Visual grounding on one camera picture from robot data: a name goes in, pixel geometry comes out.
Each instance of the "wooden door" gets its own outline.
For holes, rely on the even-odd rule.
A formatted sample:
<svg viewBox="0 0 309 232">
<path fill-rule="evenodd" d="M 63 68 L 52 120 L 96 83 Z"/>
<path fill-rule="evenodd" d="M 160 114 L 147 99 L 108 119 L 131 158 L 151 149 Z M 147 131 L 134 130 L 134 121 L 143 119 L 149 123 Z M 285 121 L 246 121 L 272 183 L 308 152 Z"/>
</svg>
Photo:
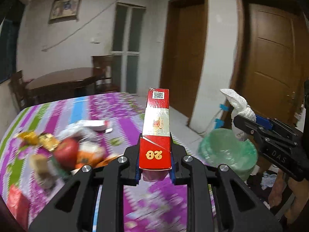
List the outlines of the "wooden door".
<svg viewBox="0 0 309 232">
<path fill-rule="evenodd" d="M 241 94 L 256 114 L 292 124 L 306 58 L 297 48 L 307 31 L 300 17 L 277 8 L 250 4 L 249 14 L 251 35 Z"/>
<path fill-rule="evenodd" d="M 175 63 L 170 74 L 170 105 L 190 117 L 197 95 L 205 51 L 205 5 L 179 9 Z"/>
</svg>

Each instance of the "number 20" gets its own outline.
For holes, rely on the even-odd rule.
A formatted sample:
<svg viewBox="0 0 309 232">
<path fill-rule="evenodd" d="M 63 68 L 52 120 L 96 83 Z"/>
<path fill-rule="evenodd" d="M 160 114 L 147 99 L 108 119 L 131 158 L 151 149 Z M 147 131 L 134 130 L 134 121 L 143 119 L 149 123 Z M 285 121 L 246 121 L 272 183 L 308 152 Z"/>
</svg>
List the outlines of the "number 20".
<svg viewBox="0 0 309 232">
<path fill-rule="evenodd" d="M 160 159 L 162 159 L 162 151 L 155 151 L 155 152 L 153 152 L 153 151 L 151 151 L 151 150 L 149 150 L 147 153 L 146 153 L 146 157 L 147 157 L 147 159 L 149 159 L 149 160 L 151 160 L 151 159 L 153 159 L 153 158 L 155 158 L 155 159 L 157 159 L 157 160 L 160 160 Z"/>
</svg>

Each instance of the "screw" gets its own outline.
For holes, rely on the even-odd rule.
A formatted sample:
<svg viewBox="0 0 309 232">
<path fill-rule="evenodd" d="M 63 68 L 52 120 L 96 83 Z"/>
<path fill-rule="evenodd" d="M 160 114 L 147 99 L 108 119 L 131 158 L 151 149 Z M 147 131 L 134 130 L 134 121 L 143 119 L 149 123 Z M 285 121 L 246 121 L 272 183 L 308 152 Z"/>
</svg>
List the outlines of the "screw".
<svg viewBox="0 0 309 232">
<path fill-rule="evenodd" d="M 183 157 L 183 160 L 184 160 L 185 162 L 191 162 L 191 161 L 193 160 L 193 157 L 190 156 L 190 155 L 186 155 L 186 156 Z"/>
<path fill-rule="evenodd" d="M 81 168 L 81 170 L 85 173 L 89 172 L 91 170 L 91 166 L 89 165 L 85 165 Z"/>
<path fill-rule="evenodd" d="M 219 168 L 220 168 L 220 170 L 223 171 L 223 172 L 226 172 L 226 171 L 229 170 L 229 167 L 228 167 L 227 165 L 224 165 L 224 164 L 220 165 Z"/>
<path fill-rule="evenodd" d="M 127 157 L 124 157 L 124 156 L 121 156 L 121 157 L 118 158 L 118 162 L 119 162 L 119 163 L 124 163 L 124 162 L 126 162 L 127 160 L 128 160 Z"/>
</svg>

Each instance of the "trash can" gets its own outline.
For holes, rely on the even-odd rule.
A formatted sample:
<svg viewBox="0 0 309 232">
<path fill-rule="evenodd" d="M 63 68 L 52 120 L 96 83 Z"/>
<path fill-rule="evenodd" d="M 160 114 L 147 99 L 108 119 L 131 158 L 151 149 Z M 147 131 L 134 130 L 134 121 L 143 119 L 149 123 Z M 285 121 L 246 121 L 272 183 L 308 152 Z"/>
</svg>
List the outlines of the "trash can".
<svg viewBox="0 0 309 232">
<path fill-rule="evenodd" d="M 212 130 L 200 143 L 198 155 L 207 165 L 226 164 L 246 181 L 257 162 L 257 151 L 250 140 L 241 142 L 230 129 Z"/>
</svg>

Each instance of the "red package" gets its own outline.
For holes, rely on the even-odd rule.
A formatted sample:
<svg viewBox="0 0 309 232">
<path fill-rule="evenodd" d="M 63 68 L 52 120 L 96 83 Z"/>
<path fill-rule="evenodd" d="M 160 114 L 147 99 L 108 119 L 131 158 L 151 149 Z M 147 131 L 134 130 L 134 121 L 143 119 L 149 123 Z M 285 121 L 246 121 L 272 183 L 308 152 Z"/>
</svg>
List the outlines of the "red package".
<svg viewBox="0 0 309 232">
<path fill-rule="evenodd" d="M 11 185 L 9 198 L 7 200 L 7 207 L 15 217 L 17 222 L 28 230 L 28 214 L 29 214 L 29 200 L 23 195 L 21 190 L 15 185 Z"/>
<path fill-rule="evenodd" d="M 163 180 L 171 169 L 169 91 L 149 89 L 139 167 L 146 181 Z"/>
</svg>

